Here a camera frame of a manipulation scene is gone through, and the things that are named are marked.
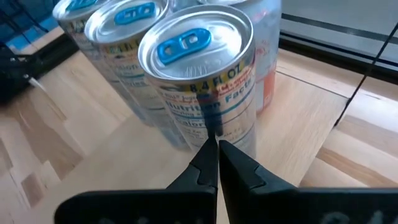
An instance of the wooden table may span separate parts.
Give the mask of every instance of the wooden table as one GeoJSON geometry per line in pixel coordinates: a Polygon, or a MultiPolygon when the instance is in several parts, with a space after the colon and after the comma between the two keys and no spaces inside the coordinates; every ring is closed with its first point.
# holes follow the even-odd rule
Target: wooden table
{"type": "Polygon", "coordinates": [[[302,181],[317,187],[398,187],[398,86],[367,78],[302,181]]]}
{"type": "MultiPolygon", "coordinates": [[[[372,124],[377,124],[363,112],[366,107],[361,108],[359,99],[343,120],[349,123],[342,122],[344,126],[339,124],[333,129],[361,77],[280,50],[274,100],[257,118],[256,160],[294,185],[303,180],[303,185],[332,186],[329,180],[337,179],[347,186],[347,176],[366,182],[363,176],[349,172],[358,170],[356,167],[347,171],[347,166],[332,163],[336,160],[330,162],[323,152],[327,148],[394,180],[395,174],[380,166],[383,161],[367,164],[357,151],[338,151],[345,146],[342,139],[346,136],[335,134],[337,131],[348,130],[350,135],[360,132],[360,128],[352,128],[351,124],[358,124],[355,120],[346,120],[349,115],[358,114],[357,118],[372,119],[372,124]]],[[[40,82],[45,92],[30,89],[0,112],[0,220],[4,223],[51,223],[60,202],[87,190],[164,188],[194,156],[173,149],[158,130],[144,126],[133,116],[81,53],[40,82]]],[[[380,87],[378,81],[374,85],[371,80],[367,82],[370,87],[361,90],[362,99],[383,95],[391,101],[395,87],[389,86],[391,91],[376,96],[372,95],[375,86],[378,90],[384,86],[380,87]]],[[[394,108],[398,105],[385,101],[390,111],[397,111],[394,108]]],[[[386,141],[395,142],[391,133],[398,130],[393,124],[381,122],[381,126],[390,130],[383,132],[389,137],[386,141]]],[[[377,136],[372,128],[368,130],[368,139],[377,136]]],[[[387,149],[389,155],[395,153],[391,147],[387,149]]],[[[387,154],[380,155],[381,159],[394,161],[387,154]]],[[[360,185],[358,181],[350,183],[360,185]]],[[[226,223],[221,189],[218,195],[218,221],[226,223]]]]}

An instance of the can rim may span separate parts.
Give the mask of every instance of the can rim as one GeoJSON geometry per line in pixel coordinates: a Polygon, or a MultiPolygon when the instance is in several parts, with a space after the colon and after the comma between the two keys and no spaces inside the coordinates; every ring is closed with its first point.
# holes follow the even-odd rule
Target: can rim
{"type": "Polygon", "coordinates": [[[103,42],[103,41],[98,41],[97,39],[94,39],[94,33],[95,31],[98,29],[98,26],[93,27],[93,20],[96,19],[96,16],[102,16],[105,12],[111,10],[113,7],[111,7],[112,5],[114,5],[114,7],[116,7],[117,3],[121,3],[120,0],[110,0],[108,3],[106,3],[105,5],[103,5],[103,7],[101,7],[100,9],[98,9],[97,11],[95,11],[90,18],[87,20],[86,22],[86,26],[85,26],[85,35],[87,37],[87,39],[94,44],[97,45],[103,45],[103,46],[107,46],[107,45],[115,45],[115,44],[121,44],[121,43],[125,43],[127,40],[134,38],[134,37],[139,37],[139,36],[144,36],[144,34],[151,28],[153,27],[155,24],[157,24],[160,20],[162,20],[166,13],[168,12],[169,8],[170,8],[170,1],[169,0],[164,0],[166,2],[164,10],[159,14],[158,18],[156,19],[156,21],[154,21],[153,23],[149,24],[148,26],[143,27],[141,30],[139,30],[138,32],[132,32],[131,35],[129,37],[123,38],[123,39],[119,39],[119,40],[110,40],[107,42],[103,42]]]}
{"type": "Polygon", "coordinates": [[[89,18],[95,11],[97,11],[99,8],[101,8],[105,4],[111,2],[112,0],[106,0],[106,1],[102,2],[101,4],[91,6],[90,10],[87,10],[84,13],[78,14],[76,16],[61,17],[61,15],[63,15],[63,13],[61,13],[61,12],[66,11],[66,8],[72,1],[73,0],[61,0],[54,6],[54,8],[52,10],[52,16],[54,17],[55,20],[60,21],[60,22],[71,22],[71,21],[75,21],[77,19],[81,19],[84,17],[89,18]]]}
{"type": "MultiPolygon", "coordinates": [[[[150,29],[150,31],[159,30],[165,24],[167,24],[168,22],[170,22],[180,16],[184,16],[184,15],[187,15],[190,13],[200,12],[200,11],[207,12],[207,13],[209,13],[211,11],[221,11],[221,12],[227,12],[229,14],[232,14],[240,19],[244,18],[243,22],[246,25],[248,25],[250,28],[250,36],[248,38],[248,42],[246,43],[246,46],[242,49],[242,51],[237,55],[237,57],[234,60],[232,60],[229,63],[227,63],[226,65],[222,66],[220,69],[217,69],[217,70],[215,70],[209,74],[206,74],[202,77],[194,77],[194,78],[187,77],[187,78],[176,79],[176,78],[162,77],[160,75],[156,75],[156,74],[154,74],[152,69],[150,69],[149,65],[147,66],[146,63],[143,63],[143,61],[144,61],[143,60],[143,51],[145,51],[144,48],[146,46],[141,43],[138,48],[137,57],[139,59],[139,65],[145,71],[147,78],[149,78],[151,80],[158,80],[158,81],[169,82],[169,83],[178,83],[178,84],[189,84],[192,82],[199,82],[202,80],[207,80],[210,77],[216,76],[217,74],[221,73],[223,70],[233,67],[233,65],[236,64],[236,62],[242,60],[242,58],[245,56],[245,54],[249,51],[249,49],[251,47],[254,47],[254,32],[253,32],[254,30],[253,30],[253,24],[252,24],[250,18],[245,13],[243,13],[242,11],[240,11],[234,7],[219,5],[219,4],[207,4],[207,5],[201,5],[201,6],[192,6],[192,7],[183,9],[181,11],[178,11],[178,12],[172,14],[168,18],[163,19],[162,21],[158,22],[156,25],[154,25],[150,29]]],[[[145,38],[147,38],[147,39],[150,38],[150,37],[148,37],[151,35],[150,31],[144,35],[142,40],[145,40],[145,38]]]]}

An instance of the can lid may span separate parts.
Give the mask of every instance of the can lid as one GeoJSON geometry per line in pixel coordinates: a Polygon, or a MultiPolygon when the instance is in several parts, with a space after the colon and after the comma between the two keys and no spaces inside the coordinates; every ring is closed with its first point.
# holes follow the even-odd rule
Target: can lid
{"type": "Polygon", "coordinates": [[[248,0],[197,0],[200,4],[220,4],[223,6],[232,6],[248,0]]]}
{"type": "Polygon", "coordinates": [[[87,17],[111,0],[61,0],[55,5],[52,15],[58,21],[72,21],[87,17]]]}
{"type": "Polygon", "coordinates": [[[85,34],[97,44],[115,44],[141,34],[163,18],[166,0],[113,1],[97,10],[87,21],[85,34]]]}
{"type": "Polygon", "coordinates": [[[141,67],[165,80],[193,80],[239,60],[252,42],[252,24],[228,6],[189,7],[160,21],[144,36],[141,67]]]}

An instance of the nutrition facts label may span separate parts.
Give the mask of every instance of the nutrition facts label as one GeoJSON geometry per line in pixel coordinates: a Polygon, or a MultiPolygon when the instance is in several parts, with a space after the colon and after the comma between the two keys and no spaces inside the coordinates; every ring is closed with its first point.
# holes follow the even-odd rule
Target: nutrition facts label
{"type": "Polygon", "coordinates": [[[199,150],[209,133],[214,133],[218,139],[227,140],[253,155],[256,105],[252,67],[253,64],[237,66],[233,68],[235,72],[224,73],[230,77],[226,82],[223,77],[215,77],[211,82],[216,80],[217,84],[195,83],[191,88],[195,87],[196,93],[170,91],[172,88],[167,86],[159,88],[168,110],[192,148],[199,150]],[[214,89],[198,91],[209,85],[214,89]]]}
{"type": "Polygon", "coordinates": [[[100,48],[106,63],[137,101],[145,117],[159,128],[159,131],[174,148],[189,150],[175,121],[165,109],[162,99],[146,80],[144,71],[138,62],[137,50],[138,42],[135,40],[100,48]]]}

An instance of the silver can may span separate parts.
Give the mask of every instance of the silver can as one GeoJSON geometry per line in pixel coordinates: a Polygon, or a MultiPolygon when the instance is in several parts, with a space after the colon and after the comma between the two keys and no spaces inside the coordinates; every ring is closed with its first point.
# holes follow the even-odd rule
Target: silver can
{"type": "Polygon", "coordinates": [[[209,136],[254,157],[255,46],[250,19],[228,6],[195,6],[147,32],[138,59],[189,145],[209,136]]]}
{"type": "Polygon", "coordinates": [[[109,2],[110,0],[61,0],[54,7],[52,14],[60,27],[75,41],[81,52],[104,76],[136,116],[144,124],[152,126],[150,119],[142,112],[126,88],[120,84],[117,76],[104,62],[99,50],[85,36],[84,29],[88,18],[109,2]]]}
{"type": "Polygon", "coordinates": [[[221,4],[242,10],[251,20],[256,41],[256,109],[260,113],[274,95],[281,0],[175,0],[173,11],[196,4],[221,4]]]}
{"type": "Polygon", "coordinates": [[[145,114],[178,149],[189,146],[140,67],[137,50],[144,34],[165,17],[166,0],[118,0],[97,10],[87,21],[85,34],[112,72],[137,100],[145,114]]]}

